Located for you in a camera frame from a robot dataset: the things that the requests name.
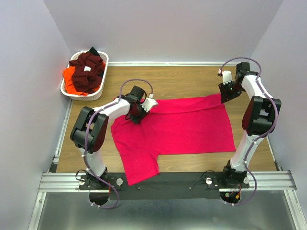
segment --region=clothes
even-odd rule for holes
[[[72,83],[76,91],[94,93],[94,89],[101,84],[101,73],[104,71],[101,57],[86,52],[80,54],[77,60],[70,61],[69,64],[75,67]]]
[[[220,94],[157,100],[139,125],[125,116],[111,127],[129,185],[159,173],[159,155],[235,151]]]
[[[65,80],[65,90],[67,93],[70,93],[70,94],[76,94],[76,95],[88,95],[88,93],[86,92],[78,92],[76,91],[73,83],[72,83],[72,75],[73,73],[75,72],[75,67],[69,67],[67,69],[65,69],[63,71],[63,77],[64,77],[64,80]],[[93,89],[94,91],[97,91],[99,90],[100,88],[100,85],[99,87],[97,87],[96,89]]]

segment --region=wooden table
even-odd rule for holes
[[[227,67],[235,75],[235,67]],[[119,94],[121,84],[131,78],[143,78],[153,85],[155,99],[200,97],[219,93],[218,84],[222,79],[217,76],[218,67],[109,67],[102,96],[91,102],[74,101],[65,133],[61,155],[57,167],[58,173],[75,173],[85,169],[80,151],[70,140],[74,123],[84,106],[99,107],[111,102]],[[150,88],[141,81],[129,82],[123,94],[130,92],[133,85],[138,85],[147,92]],[[241,126],[243,114],[249,99],[246,93],[225,104],[233,129],[235,145],[238,147],[242,138]],[[114,145],[110,126],[102,146],[104,163],[109,172],[124,172],[119,153]],[[159,156],[160,172],[203,172],[221,171],[234,152],[168,155]],[[267,140],[260,143],[250,163],[252,171],[275,171],[274,161]]]

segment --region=white label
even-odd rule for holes
[[[85,66],[84,71],[91,71],[91,67]]]

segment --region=white wall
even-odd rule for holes
[[[45,0],[71,52],[110,61],[251,56],[282,0]]]
[[[66,111],[71,53],[42,0],[2,1],[0,21],[0,229],[25,230]]]
[[[262,81],[282,100],[275,131],[270,135],[277,161],[291,170],[307,217],[307,1],[284,0],[253,58],[263,67]]]

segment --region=white basket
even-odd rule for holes
[[[71,60],[76,60],[78,59],[78,56],[81,54],[81,53],[86,53],[87,51],[81,51],[81,52],[78,52],[76,54],[74,54],[72,57],[71,57]],[[94,101],[94,100],[97,100],[101,94],[102,94],[102,90],[104,88],[104,84],[105,84],[105,81],[106,81],[106,70],[107,70],[107,65],[109,63],[109,56],[104,53],[104,52],[100,52],[98,51],[100,57],[102,58],[102,60],[106,63],[106,67],[105,67],[105,72],[104,72],[104,75],[102,77],[102,82],[100,84],[100,88],[92,93],[92,94],[88,94],[86,96],[84,95],[76,95],[76,94],[70,94],[70,93],[67,93],[66,92],[66,89],[65,89],[65,80],[63,78],[62,80],[62,84],[61,84],[61,92],[68,96],[68,97],[71,97],[73,100],[78,100],[78,101]]]

